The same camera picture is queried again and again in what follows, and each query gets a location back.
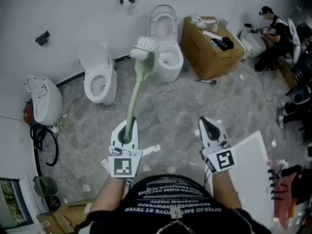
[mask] black hose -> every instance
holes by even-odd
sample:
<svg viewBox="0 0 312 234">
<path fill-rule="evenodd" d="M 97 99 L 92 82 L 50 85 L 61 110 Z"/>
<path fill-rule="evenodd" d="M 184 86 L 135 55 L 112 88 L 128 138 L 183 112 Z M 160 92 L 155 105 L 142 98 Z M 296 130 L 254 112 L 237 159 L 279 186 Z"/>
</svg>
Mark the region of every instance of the black hose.
<svg viewBox="0 0 312 234">
<path fill-rule="evenodd" d="M 54 143 L 55 143 L 55 156 L 54 156 L 54 160 L 53 162 L 50 164 L 48 162 L 46 162 L 46 164 L 48 166 L 54 166 L 56 164 L 56 162 L 58 161 L 58 156 L 59 156 L 59 145 L 58 145 L 58 141 L 57 139 L 54 137 L 53 132 L 50 131 L 49 129 L 47 129 L 46 126 L 44 126 L 38 133 L 38 135 L 36 136 L 36 131 L 33 128 L 30 128 L 30 137 L 34 142 L 34 146 L 39 150 L 39 152 L 42 151 L 43 149 L 43 140 L 45 137 L 45 134 L 49 133 L 51 134 Z"/>
</svg>

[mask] cap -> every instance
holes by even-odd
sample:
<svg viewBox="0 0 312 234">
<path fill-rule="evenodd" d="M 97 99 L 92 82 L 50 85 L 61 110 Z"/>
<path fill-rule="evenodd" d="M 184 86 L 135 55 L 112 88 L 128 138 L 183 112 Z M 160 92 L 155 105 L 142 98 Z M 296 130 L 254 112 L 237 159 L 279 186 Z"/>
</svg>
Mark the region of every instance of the cap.
<svg viewBox="0 0 312 234">
<path fill-rule="evenodd" d="M 263 15 L 265 13 L 273 13 L 273 10 L 268 6 L 263 6 L 259 11 L 259 15 Z"/>
</svg>

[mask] green toilet brush handle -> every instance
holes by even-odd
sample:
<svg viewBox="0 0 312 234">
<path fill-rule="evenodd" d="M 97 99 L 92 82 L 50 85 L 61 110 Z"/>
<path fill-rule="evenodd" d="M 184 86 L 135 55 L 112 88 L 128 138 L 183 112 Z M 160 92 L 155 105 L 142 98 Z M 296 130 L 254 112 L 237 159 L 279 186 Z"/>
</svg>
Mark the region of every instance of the green toilet brush handle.
<svg viewBox="0 0 312 234">
<path fill-rule="evenodd" d="M 131 126 L 132 126 L 132 119 L 133 119 L 133 112 L 136 106 L 136 101 L 137 101 L 137 95 L 140 90 L 142 82 L 137 81 L 135 88 L 133 90 L 132 96 L 131 96 L 131 101 L 130 101 L 130 106 L 128 110 L 128 115 L 127 115 L 127 124 L 126 124 L 126 131 L 125 131 L 125 142 L 129 143 L 130 142 L 130 131 L 131 131 Z"/>
</svg>

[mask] toilet brush bristles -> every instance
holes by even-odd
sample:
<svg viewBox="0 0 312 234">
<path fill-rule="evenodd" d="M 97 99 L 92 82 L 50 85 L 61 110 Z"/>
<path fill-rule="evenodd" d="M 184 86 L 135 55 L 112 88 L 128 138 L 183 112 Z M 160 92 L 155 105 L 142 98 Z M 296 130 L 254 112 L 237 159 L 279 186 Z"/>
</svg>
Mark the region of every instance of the toilet brush bristles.
<svg viewBox="0 0 312 234">
<path fill-rule="evenodd" d="M 130 57 L 138 60 L 145 60 L 149 53 L 157 48 L 157 42 L 149 37 L 139 37 L 137 44 L 130 51 Z"/>
</svg>

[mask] black t-shirt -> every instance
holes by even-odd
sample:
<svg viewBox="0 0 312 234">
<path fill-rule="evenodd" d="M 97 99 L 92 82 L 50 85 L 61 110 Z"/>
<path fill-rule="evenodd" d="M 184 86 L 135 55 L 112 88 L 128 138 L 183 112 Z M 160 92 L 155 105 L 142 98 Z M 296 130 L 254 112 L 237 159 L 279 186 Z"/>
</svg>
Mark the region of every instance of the black t-shirt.
<svg viewBox="0 0 312 234">
<path fill-rule="evenodd" d="M 75 233 L 271 233 L 244 210 L 216 202 L 198 183 L 179 175 L 148 177 L 113 212 L 88 214 Z"/>
<path fill-rule="evenodd" d="M 292 36 L 291 36 L 291 32 L 289 30 L 289 26 L 287 25 L 287 23 L 283 19 L 281 19 L 277 15 L 274 15 L 273 22 L 270 26 L 276 30 L 277 36 L 281 36 L 281 39 L 278 42 L 278 44 L 282 48 L 292 48 L 293 47 L 293 44 L 290 41 L 290 39 L 292 39 Z"/>
</svg>

